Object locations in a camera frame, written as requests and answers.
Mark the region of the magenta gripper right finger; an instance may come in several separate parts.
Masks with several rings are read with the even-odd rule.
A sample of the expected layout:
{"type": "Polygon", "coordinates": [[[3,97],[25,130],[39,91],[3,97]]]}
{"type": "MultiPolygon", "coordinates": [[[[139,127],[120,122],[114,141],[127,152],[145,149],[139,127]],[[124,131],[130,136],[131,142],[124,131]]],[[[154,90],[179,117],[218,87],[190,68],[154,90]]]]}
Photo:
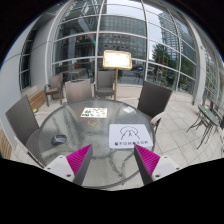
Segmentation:
{"type": "Polygon", "coordinates": [[[134,156],[144,185],[180,170],[180,166],[167,155],[159,156],[137,144],[134,145],[134,156]]]}

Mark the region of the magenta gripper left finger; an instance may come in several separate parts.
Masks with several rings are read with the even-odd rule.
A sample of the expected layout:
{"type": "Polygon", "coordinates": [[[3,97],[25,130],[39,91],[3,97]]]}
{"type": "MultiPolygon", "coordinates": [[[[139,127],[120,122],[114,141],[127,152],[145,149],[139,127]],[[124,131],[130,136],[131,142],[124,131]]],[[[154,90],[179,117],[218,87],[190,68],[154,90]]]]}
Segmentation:
{"type": "Polygon", "coordinates": [[[81,186],[93,155],[92,145],[87,145],[68,156],[59,155],[45,168],[56,176],[81,186]]]}

